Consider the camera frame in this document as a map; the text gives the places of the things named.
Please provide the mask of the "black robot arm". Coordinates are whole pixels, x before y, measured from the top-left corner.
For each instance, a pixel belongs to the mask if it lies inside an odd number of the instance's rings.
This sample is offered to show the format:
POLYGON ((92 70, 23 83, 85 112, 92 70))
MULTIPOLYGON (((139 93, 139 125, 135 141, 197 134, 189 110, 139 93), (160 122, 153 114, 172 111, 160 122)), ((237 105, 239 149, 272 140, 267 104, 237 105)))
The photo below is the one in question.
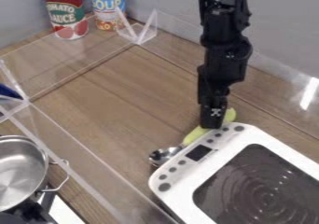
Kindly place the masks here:
POLYGON ((199 126, 219 129, 227 113, 231 86, 246 77, 254 47, 243 30, 251 25, 248 0, 197 0, 205 48, 197 67, 199 126))

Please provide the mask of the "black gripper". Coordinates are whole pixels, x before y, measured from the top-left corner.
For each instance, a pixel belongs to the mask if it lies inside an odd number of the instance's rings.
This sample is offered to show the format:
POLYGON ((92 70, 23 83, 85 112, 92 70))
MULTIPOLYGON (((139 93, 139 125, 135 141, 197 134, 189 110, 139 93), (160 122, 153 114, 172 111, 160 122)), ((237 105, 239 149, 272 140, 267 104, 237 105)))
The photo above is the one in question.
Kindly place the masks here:
POLYGON ((204 129, 219 129, 227 112, 227 103, 204 103, 217 96, 227 96, 229 87, 244 80, 252 51, 248 40, 205 50, 204 64, 197 68, 199 125, 204 129))

